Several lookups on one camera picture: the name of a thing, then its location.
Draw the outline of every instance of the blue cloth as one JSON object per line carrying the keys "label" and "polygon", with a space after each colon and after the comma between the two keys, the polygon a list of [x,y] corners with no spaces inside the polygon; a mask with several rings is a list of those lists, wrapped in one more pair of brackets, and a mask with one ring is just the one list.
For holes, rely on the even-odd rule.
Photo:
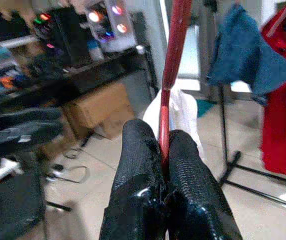
{"label": "blue cloth", "polygon": [[255,20],[236,4],[219,27],[208,83],[239,80],[250,85],[254,100],[266,105],[266,94],[286,82],[286,59],[265,42]]}
{"label": "blue cloth", "polygon": [[197,99],[196,102],[197,102],[197,117],[198,118],[201,118],[202,116],[204,116],[212,107],[215,106],[215,104],[210,103],[205,100]]}

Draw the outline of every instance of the black metal stand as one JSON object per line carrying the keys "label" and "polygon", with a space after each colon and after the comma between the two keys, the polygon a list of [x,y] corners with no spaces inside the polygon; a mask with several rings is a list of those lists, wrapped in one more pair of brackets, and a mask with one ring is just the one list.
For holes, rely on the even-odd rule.
{"label": "black metal stand", "polygon": [[60,205],[60,204],[57,204],[57,203],[53,203],[51,201],[47,201],[46,204],[48,206],[54,207],[56,209],[61,209],[61,210],[64,210],[66,212],[71,212],[72,211],[72,209],[70,207],[63,206],[63,205]]}
{"label": "black metal stand", "polygon": [[258,170],[255,170],[255,169],[252,169],[252,168],[249,168],[249,167],[246,167],[246,166],[239,165],[238,161],[241,158],[241,152],[240,151],[237,151],[235,153],[232,162],[230,162],[228,160],[228,149],[227,149],[228,141],[227,141],[227,134],[226,134],[227,131],[226,131],[226,118],[225,118],[225,105],[224,105],[225,99],[224,99],[224,88],[223,88],[222,85],[219,86],[219,95],[220,95],[219,96],[219,104],[220,104],[221,118],[222,118],[222,142],[223,142],[222,146],[223,146],[223,154],[224,154],[224,160],[225,160],[225,165],[226,165],[225,173],[220,178],[219,184],[221,186],[223,186],[224,184],[228,184],[228,185],[231,185],[233,187],[245,190],[245,191],[247,191],[249,193],[258,195],[258,196],[260,196],[262,198],[266,198],[266,199],[271,200],[273,202],[277,202],[279,204],[286,205],[286,201],[284,201],[282,199],[276,198],[276,197],[274,197],[272,195],[269,195],[269,194],[266,194],[264,192],[251,189],[249,187],[246,187],[246,186],[243,186],[243,185],[240,185],[240,184],[237,184],[235,182],[232,182],[232,181],[228,180],[228,177],[230,176],[230,174],[233,172],[233,170],[235,168],[237,168],[237,169],[241,169],[241,170],[244,170],[244,171],[248,171],[250,173],[258,174],[258,175],[261,175],[261,176],[266,176],[266,177],[273,178],[273,179],[276,179],[278,181],[282,181],[282,182],[286,183],[286,178],[282,178],[282,177],[279,177],[279,176],[276,176],[276,175],[272,175],[272,174],[269,174],[269,173],[264,173],[262,171],[258,171]]}
{"label": "black metal stand", "polygon": [[153,61],[153,55],[151,51],[151,46],[146,46],[145,47],[145,60],[147,61],[147,67],[148,70],[151,74],[151,83],[150,86],[154,89],[155,96],[157,95],[159,88],[157,86],[157,77],[156,77],[156,72],[155,72],[155,67],[154,67],[154,61]]}

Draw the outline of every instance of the desk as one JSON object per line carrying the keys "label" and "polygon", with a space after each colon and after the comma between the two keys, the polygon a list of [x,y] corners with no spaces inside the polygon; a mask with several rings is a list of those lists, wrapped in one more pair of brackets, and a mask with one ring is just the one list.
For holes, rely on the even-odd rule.
{"label": "desk", "polygon": [[[59,105],[62,105],[67,101],[92,91],[100,85],[107,84],[120,77],[120,75],[116,75],[113,79],[102,79],[95,75],[95,72],[101,73],[108,66],[115,65],[121,65],[124,68],[125,72],[122,74],[130,73],[136,69],[145,69],[148,73],[147,84],[154,91],[152,96],[156,96],[158,87],[151,49],[148,45],[144,46],[144,49],[144,53],[139,54],[137,49],[133,47],[126,51],[106,56],[104,60],[79,68],[68,67],[65,69],[65,74],[62,78],[36,81],[38,83],[32,87],[14,91],[4,99],[1,99],[0,113],[5,112],[7,108],[16,106],[23,106],[25,108],[36,107],[51,98],[58,99]],[[83,91],[77,89],[77,83],[84,81],[89,75],[94,75],[95,80],[87,82],[88,89]]]}

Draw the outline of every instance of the red clothing rack pole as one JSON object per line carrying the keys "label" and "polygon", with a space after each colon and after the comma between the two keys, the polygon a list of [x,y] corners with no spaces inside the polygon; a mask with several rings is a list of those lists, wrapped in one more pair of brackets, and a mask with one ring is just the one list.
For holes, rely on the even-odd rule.
{"label": "red clothing rack pole", "polygon": [[172,7],[168,48],[163,72],[161,110],[159,123],[159,144],[162,154],[162,170],[168,173],[169,151],[169,98],[175,84],[182,57],[187,26],[190,21],[191,0],[174,0]]}

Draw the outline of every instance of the cable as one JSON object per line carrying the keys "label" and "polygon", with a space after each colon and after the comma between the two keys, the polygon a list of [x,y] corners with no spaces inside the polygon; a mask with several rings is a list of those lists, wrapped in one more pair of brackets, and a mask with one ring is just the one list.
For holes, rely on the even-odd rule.
{"label": "cable", "polygon": [[[92,132],[89,132],[87,134],[87,136],[85,137],[85,139],[83,140],[82,144],[78,147],[78,148],[71,148],[68,152],[63,153],[63,156],[67,159],[77,159],[79,154],[81,152],[84,152],[83,148],[86,146],[86,144],[89,141],[89,138],[93,135]],[[71,151],[74,151],[75,153],[72,155],[67,155],[68,153],[70,153]]]}
{"label": "cable", "polygon": [[88,171],[87,171],[88,168],[86,166],[74,166],[74,167],[67,169],[67,171],[71,172],[75,169],[85,169],[85,174],[79,181],[74,181],[74,180],[66,179],[66,178],[59,177],[59,176],[55,176],[55,178],[58,180],[61,180],[61,181],[65,181],[65,182],[71,182],[71,183],[75,183],[75,184],[83,184],[89,176]]}

